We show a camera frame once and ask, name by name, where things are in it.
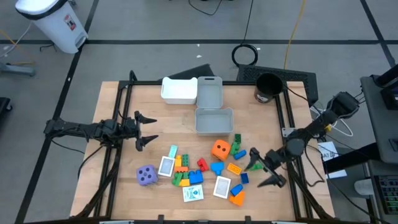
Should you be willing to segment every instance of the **purple foam cube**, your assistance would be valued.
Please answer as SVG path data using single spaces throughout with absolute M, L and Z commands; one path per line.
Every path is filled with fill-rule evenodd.
M 157 173 L 153 165 L 142 166 L 137 169 L 137 180 L 141 186 L 154 184 L 158 181 Z

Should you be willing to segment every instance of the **concrete floor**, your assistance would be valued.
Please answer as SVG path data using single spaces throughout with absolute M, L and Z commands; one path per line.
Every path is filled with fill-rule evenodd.
M 19 15 L 15 1 L 2 0 L 0 28 L 13 39 L 18 39 L 29 21 Z M 91 7 L 97 0 L 77 1 L 74 8 L 85 24 Z M 367 0 L 379 30 L 385 40 L 398 40 L 395 0 Z M 200 2 L 197 7 L 211 12 L 218 1 Z M 211 40 L 241 39 L 246 28 L 250 2 L 224 1 L 218 12 L 206 16 L 192 9 L 183 0 L 99 0 L 89 29 L 91 40 L 171 40 L 167 44 L 146 42 L 138 44 L 84 46 L 70 85 L 61 117 L 65 120 L 90 123 L 103 81 L 126 80 L 133 69 L 140 80 L 157 80 L 173 73 L 209 63 L 217 76 L 235 80 L 238 69 L 231 61 L 236 44 L 209 44 Z M 300 1 L 254 0 L 247 40 L 287 40 L 297 19 Z M 32 26 L 25 40 L 47 40 Z M 353 95 L 360 92 L 359 78 L 382 74 L 390 68 L 381 44 L 374 42 L 344 42 L 344 40 L 379 40 L 360 1 L 308 0 L 298 26 L 297 40 L 342 40 L 340 45 L 294 44 L 290 48 L 287 68 L 315 72 L 320 101 L 325 105 L 339 91 Z M 197 40 L 197 43 L 178 44 L 172 40 Z M 0 35 L 0 54 L 6 45 Z M 33 78 L 0 74 L 0 96 L 12 99 L 14 110 L 0 129 L 0 219 L 13 223 L 18 213 L 27 184 L 43 145 L 46 120 L 50 119 L 70 69 L 73 55 L 53 48 L 39 52 L 37 42 L 21 44 L 36 61 L 37 75 Z M 285 44 L 255 44 L 259 50 L 257 65 L 282 68 Z M 398 57 L 398 46 L 388 45 L 393 57 Z M 26 61 L 15 50 L 1 62 Z M 238 61 L 252 60 L 250 51 L 238 52 Z M 374 141 L 368 111 L 360 111 L 347 122 L 354 137 L 333 133 L 338 140 L 352 147 Z M 85 150 L 85 142 L 77 138 L 61 138 L 59 143 Z M 39 183 L 25 221 L 67 218 L 76 187 L 76 173 L 83 155 L 64 150 L 53 144 L 45 160 Z M 336 216 L 351 221 L 369 220 L 331 189 Z M 366 208 L 363 199 L 355 202 Z

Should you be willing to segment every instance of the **trash can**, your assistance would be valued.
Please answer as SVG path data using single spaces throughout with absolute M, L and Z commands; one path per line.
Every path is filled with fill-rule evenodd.
M 15 8 L 65 53 L 78 52 L 88 38 L 67 0 L 18 0 Z

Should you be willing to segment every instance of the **black mug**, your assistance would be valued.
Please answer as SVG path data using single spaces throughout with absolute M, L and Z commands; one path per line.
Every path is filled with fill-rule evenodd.
M 268 103 L 283 90 L 282 80 L 275 74 L 264 73 L 256 80 L 254 97 L 260 103 Z

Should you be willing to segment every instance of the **wooden table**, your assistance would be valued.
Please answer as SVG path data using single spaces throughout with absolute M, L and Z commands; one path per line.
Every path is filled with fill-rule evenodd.
M 288 85 L 296 93 L 305 96 L 302 82 L 290 82 Z M 118 82 L 103 82 L 93 122 L 112 117 L 117 86 Z M 251 147 L 256 147 L 264 156 L 269 149 L 278 149 L 282 145 L 279 120 L 275 101 L 260 104 L 254 99 L 253 91 L 253 86 L 224 86 L 223 108 L 230 107 L 234 110 L 234 132 L 242 135 L 241 149 L 249 151 Z M 296 127 L 306 127 L 311 122 L 308 103 L 293 94 L 290 94 L 290 101 Z M 210 151 L 220 137 L 196 135 L 195 109 L 196 105 L 165 104 L 160 97 L 160 85 L 133 86 L 129 115 L 134 117 L 134 111 L 139 110 L 144 116 L 157 119 L 156 123 L 141 127 L 143 136 L 158 134 L 159 137 L 149 143 L 142 152 L 136 150 L 135 139 L 124 141 L 112 219 L 156 220 L 158 215 L 163 214 L 166 220 L 244 220 L 245 215 L 250 215 L 252 220 L 295 220 L 289 184 L 281 189 L 277 186 L 257 188 L 257 184 L 269 176 L 261 170 L 248 172 L 250 183 L 244 186 L 246 198 L 242 207 L 213 196 L 216 175 L 212 171 L 203 173 L 205 199 L 196 202 L 184 203 L 182 189 L 172 185 L 170 177 L 159 176 L 158 183 L 147 187 L 141 187 L 137 183 L 136 169 L 148 164 L 159 168 L 162 156 L 169 154 L 172 144 L 178 146 L 177 154 L 189 154 L 191 170 L 198 169 L 196 161 L 201 157 L 205 158 L 208 165 L 216 162 L 216 159 L 210 156 Z M 232 142 L 233 134 L 220 139 Z M 315 140 L 310 144 L 317 147 Z M 98 141 L 90 141 L 85 157 L 98 145 Z M 307 151 L 316 168 L 322 171 L 319 152 L 310 147 Z M 102 150 L 96 154 L 81 170 L 71 215 L 80 212 L 97 190 L 104 153 L 105 150 Z M 307 180 L 314 183 L 318 177 L 307 158 L 303 156 L 302 159 Z M 244 168 L 249 162 L 249 156 L 238 161 L 229 156 L 226 165 L 229 162 Z M 285 170 L 279 168 L 277 172 L 287 179 Z M 231 187 L 240 183 L 240 176 L 226 169 L 223 170 L 222 176 L 232 180 Z M 317 184 L 310 188 L 310 191 L 326 212 L 334 216 L 327 184 Z M 302 194 L 298 188 L 297 192 L 302 205 L 301 214 L 304 217 Z M 107 201 L 106 192 L 101 214 L 104 214 Z

